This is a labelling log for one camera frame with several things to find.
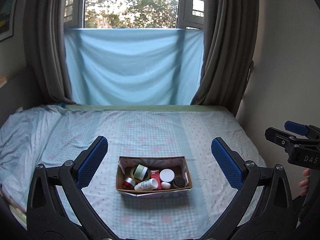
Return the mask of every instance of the mattress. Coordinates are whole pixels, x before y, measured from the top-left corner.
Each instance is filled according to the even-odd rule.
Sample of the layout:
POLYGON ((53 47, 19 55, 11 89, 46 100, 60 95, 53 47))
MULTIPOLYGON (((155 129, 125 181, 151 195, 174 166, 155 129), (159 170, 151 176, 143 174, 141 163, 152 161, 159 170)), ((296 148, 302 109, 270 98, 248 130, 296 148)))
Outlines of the mattress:
MULTIPOLYGON (((108 139, 108 153, 82 191, 123 239, 196 239, 212 226, 237 192, 211 154, 215 137, 244 160, 265 167, 236 119, 220 106, 42 106, 11 115, 0 129, 0 182, 6 194, 26 211, 35 166, 73 160, 99 135, 108 139), (186 196, 170 198, 120 195, 115 180, 121 155, 185 156, 193 187, 186 196)), ((257 188, 241 224, 249 220, 261 191, 257 188)), ((58 192, 69 218, 79 223, 61 187, 58 192)))

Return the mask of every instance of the poster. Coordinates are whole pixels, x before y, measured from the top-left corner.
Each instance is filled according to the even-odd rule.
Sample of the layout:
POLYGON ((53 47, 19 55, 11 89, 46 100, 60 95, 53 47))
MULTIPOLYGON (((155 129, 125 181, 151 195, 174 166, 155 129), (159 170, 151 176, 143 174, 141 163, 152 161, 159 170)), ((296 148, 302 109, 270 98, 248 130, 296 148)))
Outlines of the poster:
POLYGON ((17 0, 7 0, 0 10, 0 41, 13 36, 14 9, 17 0))

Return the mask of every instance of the tape roll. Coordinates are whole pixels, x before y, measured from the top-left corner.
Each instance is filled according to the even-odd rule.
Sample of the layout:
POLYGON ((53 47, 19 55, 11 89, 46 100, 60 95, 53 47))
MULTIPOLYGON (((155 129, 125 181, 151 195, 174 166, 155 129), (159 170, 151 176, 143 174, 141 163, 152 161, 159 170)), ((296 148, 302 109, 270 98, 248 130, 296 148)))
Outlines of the tape roll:
POLYGON ((147 168, 147 173, 146 173, 146 175, 143 177, 143 179, 137 179, 137 178, 135 178, 135 177, 133 176, 133 174, 134 174, 134 172, 135 172, 136 169, 137 169, 137 166, 133 167, 133 168, 131 169, 131 172, 130 172, 130 177, 131 177, 135 182, 140 183, 140 182, 143 182, 143 181, 145 181, 145 180, 147 180, 147 179, 150 179, 150 169, 147 168))

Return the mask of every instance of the finger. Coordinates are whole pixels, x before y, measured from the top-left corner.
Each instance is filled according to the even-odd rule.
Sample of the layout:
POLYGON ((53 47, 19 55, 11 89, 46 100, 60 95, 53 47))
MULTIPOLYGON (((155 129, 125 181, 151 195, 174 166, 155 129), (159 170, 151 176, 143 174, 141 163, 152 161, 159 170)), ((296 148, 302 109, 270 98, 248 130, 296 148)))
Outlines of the finger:
POLYGON ((301 181, 299 183, 299 187, 305 187, 305 186, 308 186, 309 185, 309 182, 310 182, 310 177, 306 178, 305 180, 301 181))
POLYGON ((310 169, 306 169, 302 172, 303 176, 310 176, 310 169))
POLYGON ((302 191, 300 191, 299 195, 300 196, 306 195, 308 193, 308 189, 309 189, 309 187, 305 187, 302 191))

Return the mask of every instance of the screw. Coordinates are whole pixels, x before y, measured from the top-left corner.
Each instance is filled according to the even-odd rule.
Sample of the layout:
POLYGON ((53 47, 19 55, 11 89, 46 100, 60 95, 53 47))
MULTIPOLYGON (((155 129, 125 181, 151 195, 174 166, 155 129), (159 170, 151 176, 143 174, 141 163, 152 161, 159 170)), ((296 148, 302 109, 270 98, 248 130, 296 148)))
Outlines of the screw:
POLYGON ((72 164, 73 164, 73 161, 72 161, 72 160, 67 160, 67 161, 65 161, 65 163, 64 163, 64 165, 67 166, 67 167, 71 166, 72 164))
POLYGON ((38 164, 37 166, 36 166, 36 169, 37 170, 41 170, 43 168, 43 164, 42 163, 40 163, 40 164, 38 164))
POLYGON ((283 166, 282 166, 282 165, 280 165, 280 164, 277 164, 277 165, 276 165, 276 168, 277 168, 278 170, 280 170, 280 171, 282 171, 282 170, 283 170, 283 166))
POLYGON ((247 166, 248 167, 253 167, 254 166, 254 162, 253 161, 247 161, 247 166))

